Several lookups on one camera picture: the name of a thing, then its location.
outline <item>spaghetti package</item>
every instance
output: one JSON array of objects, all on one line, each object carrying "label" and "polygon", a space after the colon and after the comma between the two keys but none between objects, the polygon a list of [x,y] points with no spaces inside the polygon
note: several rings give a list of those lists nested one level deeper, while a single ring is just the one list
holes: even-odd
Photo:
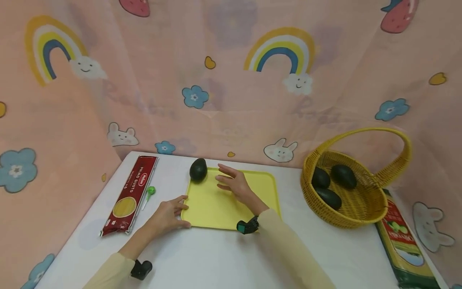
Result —
[{"label": "spaghetti package", "polygon": [[138,157],[100,236],[116,231],[130,234],[141,209],[141,203],[145,199],[157,160],[158,158],[154,156]]},{"label": "spaghetti package", "polygon": [[430,267],[398,211],[388,190],[388,213],[376,227],[402,289],[439,289]]}]

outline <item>yellow plastic tray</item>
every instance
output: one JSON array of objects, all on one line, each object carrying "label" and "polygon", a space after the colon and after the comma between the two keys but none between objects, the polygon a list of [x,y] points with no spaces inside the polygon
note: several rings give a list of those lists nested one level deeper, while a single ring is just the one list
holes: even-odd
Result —
[{"label": "yellow plastic tray", "polygon": [[[253,218],[251,211],[241,204],[230,191],[217,187],[215,176],[222,174],[218,168],[207,168],[207,176],[199,184],[189,182],[185,204],[188,210],[181,218],[194,227],[236,230],[237,222],[248,222]],[[242,171],[255,194],[274,209],[280,216],[276,180],[268,172]]]}]

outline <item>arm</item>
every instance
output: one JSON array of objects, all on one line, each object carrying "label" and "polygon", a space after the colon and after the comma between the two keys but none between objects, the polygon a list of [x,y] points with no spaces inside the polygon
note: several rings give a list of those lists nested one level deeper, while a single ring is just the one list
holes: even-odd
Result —
[{"label": "arm", "polygon": [[259,231],[279,253],[294,281],[306,289],[335,289],[297,234],[272,209],[258,217]]},{"label": "arm", "polygon": [[119,252],[112,254],[101,265],[83,289],[118,288],[128,279],[135,266],[135,260],[152,240],[175,228],[190,228],[189,222],[176,218],[183,209],[188,209],[188,206],[182,203],[187,197],[180,196],[175,200],[160,203],[146,224],[133,234]]},{"label": "arm", "polygon": [[217,176],[223,183],[217,186],[232,191],[238,201],[246,205],[258,217],[259,231],[266,237],[294,278],[305,289],[335,289],[327,274],[311,255],[300,238],[278,214],[250,189],[242,172],[218,164],[220,172],[228,176]]}]

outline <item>red pasta package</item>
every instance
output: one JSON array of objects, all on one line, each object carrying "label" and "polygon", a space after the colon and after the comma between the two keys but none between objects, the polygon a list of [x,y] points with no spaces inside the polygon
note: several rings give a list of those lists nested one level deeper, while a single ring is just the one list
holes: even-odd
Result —
[{"label": "red pasta package", "polygon": [[158,158],[154,156],[138,157],[106,224],[99,233],[100,236],[116,231],[130,234],[141,209],[141,203],[145,199],[157,160]]}]

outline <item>sleeve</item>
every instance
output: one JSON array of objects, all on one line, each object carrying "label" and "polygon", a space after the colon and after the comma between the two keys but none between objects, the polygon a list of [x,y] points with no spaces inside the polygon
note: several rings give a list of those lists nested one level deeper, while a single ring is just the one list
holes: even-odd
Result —
[{"label": "sleeve", "polygon": [[112,254],[83,289],[116,289],[128,279],[135,261],[120,253]]},{"label": "sleeve", "polygon": [[294,281],[305,289],[335,289],[301,239],[272,209],[258,217],[259,231],[279,253]]}]

